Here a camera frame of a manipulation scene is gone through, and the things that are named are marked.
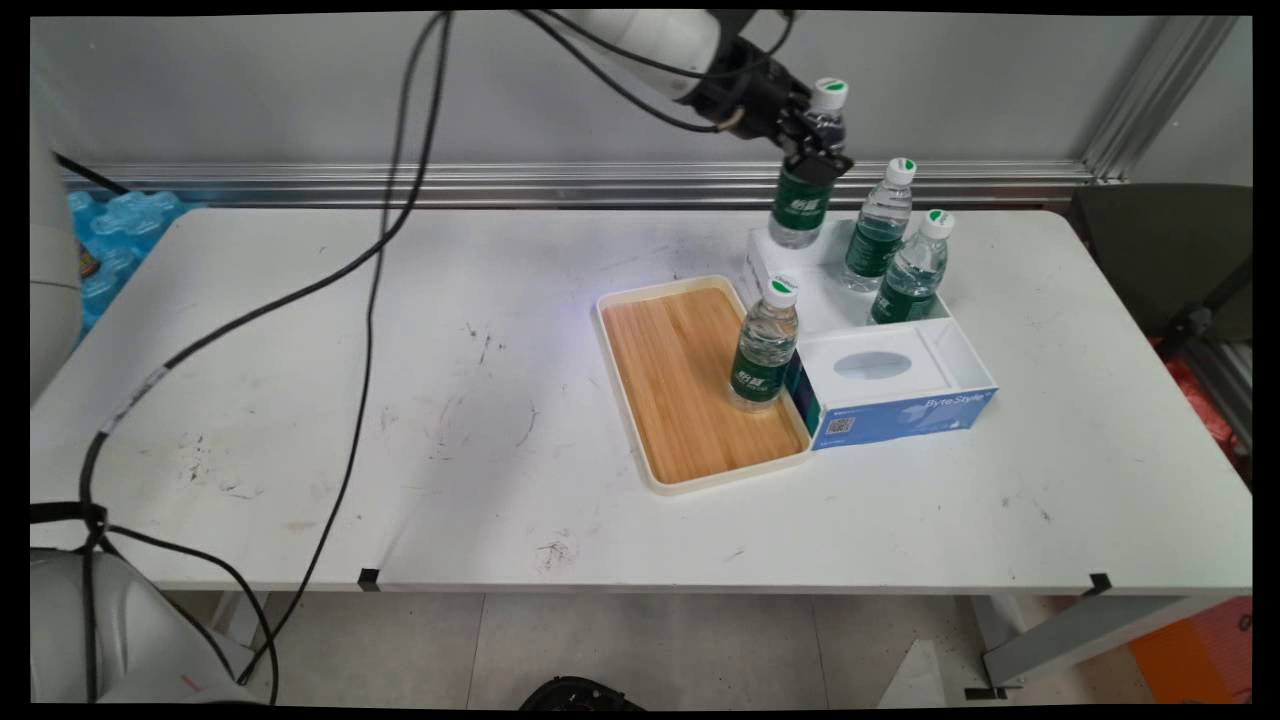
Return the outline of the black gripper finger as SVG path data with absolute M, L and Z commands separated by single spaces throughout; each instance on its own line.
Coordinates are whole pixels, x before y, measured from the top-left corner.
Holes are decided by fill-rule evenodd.
M 844 141 L 823 143 L 817 140 L 785 140 L 783 170 L 805 184 L 831 187 L 854 167 L 854 160 L 845 150 Z
M 814 97 L 803 113 L 801 128 L 804 136 L 797 141 L 797 150 L 842 154 L 846 149 L 847 128 L 844 118 L 845 97 Z

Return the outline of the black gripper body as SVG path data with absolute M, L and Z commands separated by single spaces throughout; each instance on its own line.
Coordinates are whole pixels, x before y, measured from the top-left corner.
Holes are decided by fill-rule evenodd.
M 808 85 L 742 37 L 721 42 L 707 73 L 690 92 L 690 108 L 700 118 L 717 126 L 736 119 L 730 135 L 800 147 L 799 118 L 812 105 Z

